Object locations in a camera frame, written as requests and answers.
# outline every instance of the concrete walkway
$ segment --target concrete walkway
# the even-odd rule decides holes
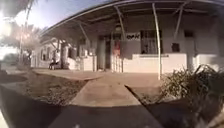
[[[128,85],[130,87],[159,87],[161,81],[157,74],[149,73],[112,73],[112,72],[88,72],[71,70],[34,69],[35,72],[64,77],[74,80],[93,80],[109,85]]]
[[[124,87],[90,81],[50,128],[162,128]]]

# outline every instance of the roof overhang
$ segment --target roof overhang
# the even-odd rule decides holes
[[[152,14],[152,3],[155,3],[158,14],[175,14],[184,5],[183,14],[217,15],[223,10],[223,0],[123,0],[104,3],[99,6],[72,15],[44,31],[41,36],[60,36],[62,31],[69,32],[78,27],[78,23],[92,25],[97,22],[117,17],[115,7],[124,16]]]

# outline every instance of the covered porch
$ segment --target covered porch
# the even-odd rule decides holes
[[[160,79],[204,63],[223,66],[222,11],[223,2],[211,0],[114,1],[67,18],[42,37],[58,40],[69,69],[158,73]]]

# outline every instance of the doorway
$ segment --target doorway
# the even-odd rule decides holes
[[[184,34],[187,53],[187,69],[193,71],[197,68],[195,35],[192,31],[185,31]]]
[[[106,41],[106,70],[111,69],[111,41]]]
[[[103,36],[97,45],[97,70],[111,69],[111,39]]]

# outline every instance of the shrub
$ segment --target shrub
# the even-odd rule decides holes
[[[224,75],[208,65],[200,65],[194,72],[183,69],[174,71],[164,79],[162,96],[171,95],[176,99],[186,99],[190,109],[200,114],[206,103],[214,97],[223,103]]]

